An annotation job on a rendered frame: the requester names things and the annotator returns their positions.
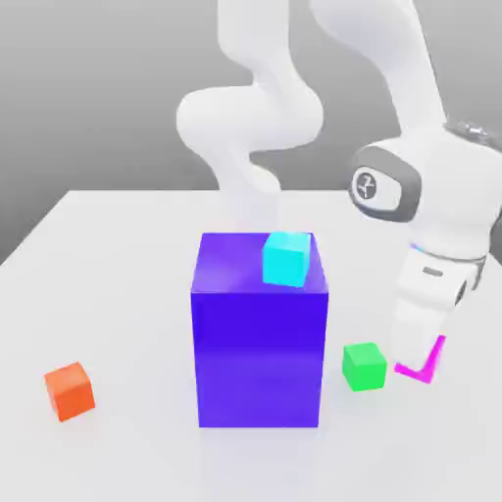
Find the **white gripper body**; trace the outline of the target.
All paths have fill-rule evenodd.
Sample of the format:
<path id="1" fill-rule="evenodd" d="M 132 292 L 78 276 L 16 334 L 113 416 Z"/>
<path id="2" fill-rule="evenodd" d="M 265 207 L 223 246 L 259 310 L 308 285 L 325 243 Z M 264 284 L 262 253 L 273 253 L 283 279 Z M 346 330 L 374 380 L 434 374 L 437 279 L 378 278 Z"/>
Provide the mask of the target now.
<path id="1" fill-rule="evenodd" d="M 405 298 L 419 305 L 449 311 L 477 288 L 477 259 L 453 259 L 426 251 L 409 251 L 397 284 Z"/>

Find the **small magenta cube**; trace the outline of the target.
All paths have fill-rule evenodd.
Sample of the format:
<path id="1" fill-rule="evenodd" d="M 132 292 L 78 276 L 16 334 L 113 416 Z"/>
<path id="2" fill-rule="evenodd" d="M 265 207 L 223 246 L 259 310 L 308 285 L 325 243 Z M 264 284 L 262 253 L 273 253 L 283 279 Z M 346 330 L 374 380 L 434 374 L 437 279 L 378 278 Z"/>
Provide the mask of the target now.
<path id="1" fill-rule="evenodd" d="M 405 377 L 409 377 L 413 380 L 425 383 L 425 384 L 431 384 L 433 381 L 433 378 L 435 376 L 435 372 L 437 370 L 442 350 L 444 347 L 446 341 L 446 336 L 441 334 L 437 337 L 436 341 L 434 342 L 434 345 L 427 357 L 426 362 L 424 363 L 423 367 L 420 370 L 412 370 L 405 365 L 402 365 L 400 363 L 396 363 L 394 365 L 394 372 L 403 375 Z"/>

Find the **small green cube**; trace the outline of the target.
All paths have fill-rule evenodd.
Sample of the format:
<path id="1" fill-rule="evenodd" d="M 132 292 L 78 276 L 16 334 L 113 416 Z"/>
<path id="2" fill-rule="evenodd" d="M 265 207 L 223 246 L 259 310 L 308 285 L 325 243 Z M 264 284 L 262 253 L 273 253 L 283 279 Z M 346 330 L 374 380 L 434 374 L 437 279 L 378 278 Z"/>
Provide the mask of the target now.
<path id="1" fill-rule="evenodd" d="M 373 342 L 348 344 L 343 347 L 342 373 L 355 391 L 384 387 L 387 361 Z"/>

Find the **small cyan cube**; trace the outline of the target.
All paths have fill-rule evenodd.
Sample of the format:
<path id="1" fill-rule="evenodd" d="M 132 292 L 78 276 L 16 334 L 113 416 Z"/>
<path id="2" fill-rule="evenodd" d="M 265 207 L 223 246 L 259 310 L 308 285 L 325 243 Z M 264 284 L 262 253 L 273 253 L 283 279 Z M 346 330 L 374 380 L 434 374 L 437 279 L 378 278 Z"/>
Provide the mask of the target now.
<path id="1" fill-rule="evenodd" d="M 263 282 L 303 287 L 310 267 L 311 240 L 307 232 L 271 232 L 262 250 Z"/>

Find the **small orange cube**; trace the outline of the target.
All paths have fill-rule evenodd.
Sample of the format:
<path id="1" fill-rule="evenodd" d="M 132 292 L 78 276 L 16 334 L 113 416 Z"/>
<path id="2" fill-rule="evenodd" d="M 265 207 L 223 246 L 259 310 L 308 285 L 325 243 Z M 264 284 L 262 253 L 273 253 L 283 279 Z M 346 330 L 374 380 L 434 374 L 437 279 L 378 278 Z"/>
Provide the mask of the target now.
<path id="1" fill-rule="evenodd" d="M 51 406 L 60 422 L 95 408 L 91 381 L 79 362 L 44 375 Z"/>

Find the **large blue box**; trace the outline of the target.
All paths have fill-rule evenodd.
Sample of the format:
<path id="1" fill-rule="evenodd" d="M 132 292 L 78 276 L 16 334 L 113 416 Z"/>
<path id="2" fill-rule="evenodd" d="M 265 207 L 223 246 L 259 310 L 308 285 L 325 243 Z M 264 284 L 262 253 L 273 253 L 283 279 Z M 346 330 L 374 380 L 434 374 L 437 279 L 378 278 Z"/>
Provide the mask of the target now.
<path id="1" fill-rule="evenodd" d="M 311 246 L 303 287 L 262 280 L 264 233 L 203 233 L 190 290 L 201 427 L 316 427 L 328 287 Z"/>

